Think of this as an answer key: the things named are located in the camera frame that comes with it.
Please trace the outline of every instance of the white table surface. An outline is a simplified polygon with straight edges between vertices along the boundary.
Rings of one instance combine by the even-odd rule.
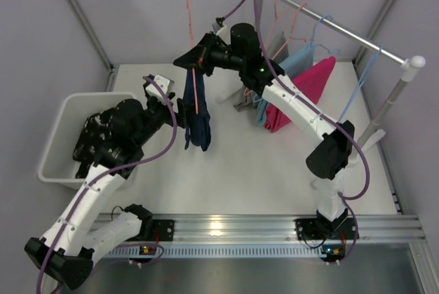
[[[123,64],[114,91],[133,92],[146,103],[142,77],[161,74],[175,81],[173,91],[182,97],[186,71],[171,64]],[[318,104],[338,118],[357,78],[350,62],[338,62]],[[216,102],[230,88],[240,87],[236,72],[215,69],[205,77],[207,106],[211,115],[212,143],[202,152],[193,145],[184,149],[185,131],[178,130],[174,146],[162,158],[137,167],[130,188],[113,194],[103,212],[116,205],[143,204],[153,213],[313,215],[316,201],[310,182],[313,175],[305,158],[313,151],[307,137],[293,124],[277,133],[256,125],[256,111],[237,112],[230,101]],[[369,118],[362,97],[348,113],[355,125],[355,138]],[[171,138],[164,125],[143,150],[145,157],[161,151]],[[359,215],[396,214],[378,149],[366,152],[371,181],[368,192],[351,202]],[[364,185],[364,167],[358,163],[346,172],[345,195],[358,193]]]

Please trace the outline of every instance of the blue cloth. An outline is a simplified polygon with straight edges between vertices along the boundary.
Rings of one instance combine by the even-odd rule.
[[[295,77],[304,73],[311,68],[314,63],[314,50],[316,46],[312,43],[306,44],[302,49],[299,49],[295,54],[289,56],[282,61],[279,66],[285,70],[285,74],[293,80]],[[269,103],[262,99],[258,104],[258,115],[256,122],[259,126],[265,126],[267,123],[267,110]]]
[[[187,106],[185,149],[189,148],[189,142],[192,142],[196,147],[201,147],[202,151],[206,151],[211,144],[211,126],[209,125],[211,115],[207,110],[203,75],[203,73],[195,73],[195,83],[198,95],[198,114],[196,114],[192,70],[188,70],[186,74],[185,93],[183,94],[183,101]]]
[[[293,80],[313,66],[315,49],[316,46],[314,44],[306,44],[295,54],[282,61],[279,66],[281,66],[281,68],[285,70],[285,74]]]

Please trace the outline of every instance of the metal frame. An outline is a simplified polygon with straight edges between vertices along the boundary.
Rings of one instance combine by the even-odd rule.
[[[96,36],[95,31],[91,27],[90,22],[88,21],[84,11],[81,8],[81,5],[79,4],[78,0],[66,0],[66,2],[69,4],[71,10],[73,11],[73,14],[75,15],[76,19],[80,23],[82,29],[84,30],[87,38],[90,40],[90,43],[96,50],[97,54],[99,55],[102,63],[107,68],[107,70],[112,71],[113,65],[110,61],[110,59],[107,56],[107,53],[105,52],[104,48],[102,47],[102,44],[99,41],[99,38]]]
[[[302,244],[297,239],[294,221],[304,217],[307,216],[154,215],[157,220],[175,221],[174,245]],[[360,215],[357,219],[358,243],[426,243],[416,215]],[[100,228],[110,220],[109,214],[100,214],[92,229]]]

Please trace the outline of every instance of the metal panel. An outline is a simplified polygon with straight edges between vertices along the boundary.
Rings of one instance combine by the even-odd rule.
[[[394,245],[358,247],[339,267],[311,259],[236,258],[165,259],[141,269],[125,261],[101,270],[63,293],[424,293],[409,248]]]

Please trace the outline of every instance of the metal rod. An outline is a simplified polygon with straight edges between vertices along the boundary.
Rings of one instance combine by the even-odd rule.
[[[292,6],[293,8],[299,9],[300,8],[300,4],[296,3],[295,1],[291,1],[291,0],[280,0],[283,3]],[[349,29],[346,29],[345,27],[339,25],[338,23],[334,22],[334,21],[330,21],[328,19],[322,19],[322,15],[314,12],[313,10],[310,10],[309,8],[301,8],[300,11],[313,18],[314,20],[317,20],[326,25],[327,27],[331,28],[332,30],[338,32],[339,34],[342,34],[343,36],[354,40],[355,42],[358,42],[361,46],[370,49],[371,51],[379,51],[379,46],[374,44],[373,42],[371,42],[370,40],[368,40],[367,38],[363,38],[361,37],[359,34],[356,34],[355,32],[352,32]],[[389,59],[395,61],[396,63],[403,65],[405,64],[405,60],[404,58],[402,58],[401,56],[398,56],[394,53],[389,52],[387,49],[382,49],[381,50],[381,54],[384,56],[387,56]]]
[[[388,113],[390,108],[394,105],[396,99],[398,99],[399,95],[403,92],[404,88],[408,85],[408,82],[404,82],[403,80],[399,80],[398,84],[393,88],[389,97],[383,103],[378,113],[372,118],[368,127],[364,130],[363,134],[359,137],[357,144],[360,147],[363,147],[366,141],[370,138],[372,134],[375,133],[377,128],[381,125],[381,122],[384,119],[384,116]]]
[[[74,15],[76,16],[76,19],[80,22],[80,25],[82,29],[85,31],[85,34],[87,35],[88,39],[90,40],[92,46],[95,48],[97,54],[99,55],[102,63],[104,63],[104,66],[108,69],[112,69],[112,64],[110,60],[108,59],[108,56],[102,47],[99,39],[97,38],[95,31],[90,25],[90,22],[88,21],[87,17],[85,16],[84,11],[82,10],[80,4],[78,3],[78,0],[67,0],[67,3],[73,10]]]
[[[381,29],[385,19],[387,18],[387,15],[389,14],[390,10],[393,8],[396,0],[385,0],[385,3],[383,7],[378,12],[378,15],[376,19],[373,22],[372,27],[369,29],[367,33],[368,39],[375,39],[377,34],[379,33],[379,30]],[[359,63],[364,59],[364,56],[366,54],[366,49],[364,47],[361,47],[361,49],[358,51],[357,56],[355,56],[355,66],[358,66]]]
[[[372,118],[368,127],[364,130],[363,134],[359,137],[357,144],[363,147],[370,136],[381,125],[386,114],[390,108],[395,104],[399,95],[404,91],[404,88],[416,77],[416,74],[425,66],[425,59],[422,56],[414,56],[404,65],[404,72],[390,92],[388,98],[384,101],[380,107],[378,113]]]

